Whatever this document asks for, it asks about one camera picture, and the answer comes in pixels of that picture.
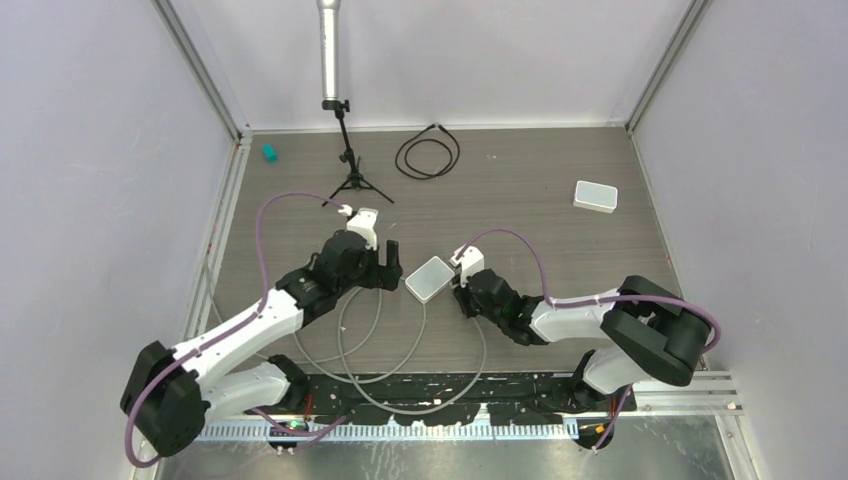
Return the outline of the white network switch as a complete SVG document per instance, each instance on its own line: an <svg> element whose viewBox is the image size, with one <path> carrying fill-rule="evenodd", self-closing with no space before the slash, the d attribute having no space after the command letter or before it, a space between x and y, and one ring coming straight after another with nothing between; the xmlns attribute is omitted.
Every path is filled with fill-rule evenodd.
<svg viewBox="0 0 848 480"><path fill-rule="evenodd" d="M578 180L572 203L577 208L613 213L618 207L618 189L610 185Z"/></svg>
<svg viewBox="0 0 848 480"><path fill-rule="evenodd" d="M438 256L433 256L407 275L404 285L416 300L426 305L449 285L453 276L453 269Z"/></svg>

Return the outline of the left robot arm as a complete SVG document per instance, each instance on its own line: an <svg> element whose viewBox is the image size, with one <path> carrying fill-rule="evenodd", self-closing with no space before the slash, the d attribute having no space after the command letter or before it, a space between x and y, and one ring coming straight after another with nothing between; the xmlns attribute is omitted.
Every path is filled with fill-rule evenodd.
<svg viewBox="0 0 848 480"><path fill-rule="evenodd" d="M120 408L124 447L139 432L158 457L188 447L209 423L260 406L298 412L308 382L286 356L234 369L272 342L333 311L354 288L397 289L403 268L396 240L372 248L359 233L336 231L309 262L283 275L260 299L209 332L173 347L153 341L132 367Z"/></svg>

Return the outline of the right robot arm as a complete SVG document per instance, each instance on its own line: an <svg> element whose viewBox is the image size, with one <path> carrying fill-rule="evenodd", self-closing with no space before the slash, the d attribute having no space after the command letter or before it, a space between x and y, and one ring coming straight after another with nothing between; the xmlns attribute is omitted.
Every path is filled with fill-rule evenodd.
<svg viewBox="0 0 848 480"><path fill-rule="evenodd" d="M489 268L455 275L451 289L464 316L488 320L522 346L609 341L583 355L568 386L573 402L589 411L644 380L689 385L700 357L721 337L707 311L638 275L600 294L567 299L521 294Z"/></svg>

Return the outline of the black tripod stand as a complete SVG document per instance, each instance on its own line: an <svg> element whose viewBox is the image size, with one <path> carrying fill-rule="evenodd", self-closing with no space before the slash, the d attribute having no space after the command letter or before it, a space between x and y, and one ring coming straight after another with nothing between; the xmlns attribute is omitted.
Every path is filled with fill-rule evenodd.
<svg viewBox="0 0 848 480"><path fill-rule="evenodd" d="M395 201L392 198L390 198L382 190L378 189L371 182L369 182L360 171L360 157L355 154L352 148L345 123L346 114L350 111L349 101L323 100L322 109L325 111L332 111L336 120L339 123L342 139L344 142L344 151L339 155L339 159L342 163L346 164L349 167L349 173L347 174L346 180L329 195L329 199L326 200L323 205L326 206L330 200L334 199L342 191L362 190L376 192L389 203L394 204Z"/></svg>

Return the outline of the teal small block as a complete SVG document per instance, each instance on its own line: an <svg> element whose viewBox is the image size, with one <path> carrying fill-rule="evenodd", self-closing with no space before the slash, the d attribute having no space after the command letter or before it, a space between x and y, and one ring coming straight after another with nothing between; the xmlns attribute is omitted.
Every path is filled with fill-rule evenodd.
<svg viewBox="0 0 848 480"><path fill-rule="evenodd" d="M278 154L276 152L276 149L271 144L263 144L261 147L261 152L267 162L276 163L278 161Z"/></svg>

